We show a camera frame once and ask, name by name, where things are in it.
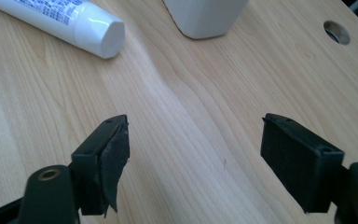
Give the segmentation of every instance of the wooden table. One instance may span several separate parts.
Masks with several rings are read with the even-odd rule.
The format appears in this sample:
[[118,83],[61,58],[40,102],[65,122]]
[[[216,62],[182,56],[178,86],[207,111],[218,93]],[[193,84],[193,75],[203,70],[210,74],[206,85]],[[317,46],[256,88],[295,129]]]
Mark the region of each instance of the wooden table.
[[358,18],[343,3],[251,0],[227,35],[201,41],[161,0],[94,3],[126,24],[113,60],[0,11],[0,206],[127,114],[118,214],[82,223],[333,223],[334,205],[305,215],[260,157],[261,118],[292,118],[344,150],[346,167],[358,161]]

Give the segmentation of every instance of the white cap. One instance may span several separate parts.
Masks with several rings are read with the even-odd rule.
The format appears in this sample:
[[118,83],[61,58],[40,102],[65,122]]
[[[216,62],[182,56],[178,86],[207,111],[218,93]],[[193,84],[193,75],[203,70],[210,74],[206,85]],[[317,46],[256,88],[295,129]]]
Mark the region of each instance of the white cap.
[[82,6],[75,25],[76,45],[104,59],[115,57],[123,46],[124,22],[90,2]]

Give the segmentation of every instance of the wooden tabletop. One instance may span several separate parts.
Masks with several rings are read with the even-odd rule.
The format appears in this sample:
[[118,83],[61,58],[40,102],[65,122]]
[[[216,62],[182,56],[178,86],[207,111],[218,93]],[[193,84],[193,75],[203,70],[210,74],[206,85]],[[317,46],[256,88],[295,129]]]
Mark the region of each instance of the wooden tabletop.
[[[0,11],[0,206],[127,114],[118,213],[82,223],[333,223],[303,213],[260,157],[262,117],[289,117],[358,161],[358,18],[339,0],[250,1],[227,35],[181,35],[162,0],[94,0],[126,24],[102,60]],[[324,22],[350,37],[334,42]]]

